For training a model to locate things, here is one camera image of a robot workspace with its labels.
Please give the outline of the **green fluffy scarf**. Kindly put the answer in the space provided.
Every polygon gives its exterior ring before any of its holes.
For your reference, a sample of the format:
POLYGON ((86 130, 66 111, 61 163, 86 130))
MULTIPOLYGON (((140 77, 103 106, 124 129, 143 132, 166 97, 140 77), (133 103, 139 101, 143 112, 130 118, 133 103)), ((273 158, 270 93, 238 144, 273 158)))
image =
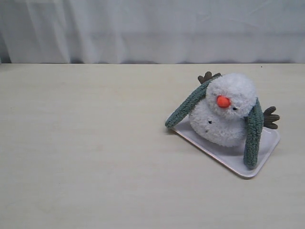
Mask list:
MULTIPOLYGON (((191 94, 171 113, 165 121, 165 126, 167 128, 173 128, 185 117, 189 118, 190 111, 205 97, 206 89, 210 82, 211 81, 208 80, 204 84, 200 84, 200 86, 192 91, 191 94)), ((242 141, 242 143, 245 144, 243 160, 248 168, 256 167, 263 125, 263 111, 257 97, 254 108, 250 111, 249 117, 246 118, 246 138, 242 141)))

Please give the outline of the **white plush snowman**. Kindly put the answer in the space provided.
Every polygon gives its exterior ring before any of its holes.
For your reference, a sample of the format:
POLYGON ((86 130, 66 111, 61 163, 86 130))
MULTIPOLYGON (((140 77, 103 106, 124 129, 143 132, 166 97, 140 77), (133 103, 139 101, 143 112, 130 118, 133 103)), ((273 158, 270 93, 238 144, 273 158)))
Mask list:
POLYGON ((225 147, 241 144, 246 138, 246 118, 257 100, 251 79, 241 73, 221 75, 206 72, 198 76, 210 80, 205 97, 189 113, 192 129, 202 138, 225 147))

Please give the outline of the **white plastic tray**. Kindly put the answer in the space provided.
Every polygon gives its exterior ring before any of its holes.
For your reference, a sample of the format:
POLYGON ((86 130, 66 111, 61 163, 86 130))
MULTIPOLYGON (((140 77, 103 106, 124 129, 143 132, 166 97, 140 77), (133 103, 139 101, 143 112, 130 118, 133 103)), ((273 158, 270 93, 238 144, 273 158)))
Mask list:
POLYGON ((191 128, 187 117, 174 126, 172 130, 187 142, 194 145, 196 148, 203 151, 205 154, 209 155, 215 161, 243 179, 254 178, 260 172, 281 139, 277 130, 263 128, 257 165, 255 168, 249 169, 244 164, 243 160, 245 144, 235 147, 224 147, 211 143, 200 137, 191 128))

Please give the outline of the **white curtain backdrop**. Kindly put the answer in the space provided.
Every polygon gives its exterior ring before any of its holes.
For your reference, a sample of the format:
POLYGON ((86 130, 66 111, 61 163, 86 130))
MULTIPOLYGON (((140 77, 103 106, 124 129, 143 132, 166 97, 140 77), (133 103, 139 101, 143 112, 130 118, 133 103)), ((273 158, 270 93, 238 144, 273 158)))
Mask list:
POLYGON ((304 63, 302 0, 3 0, 7 63, 304 63))

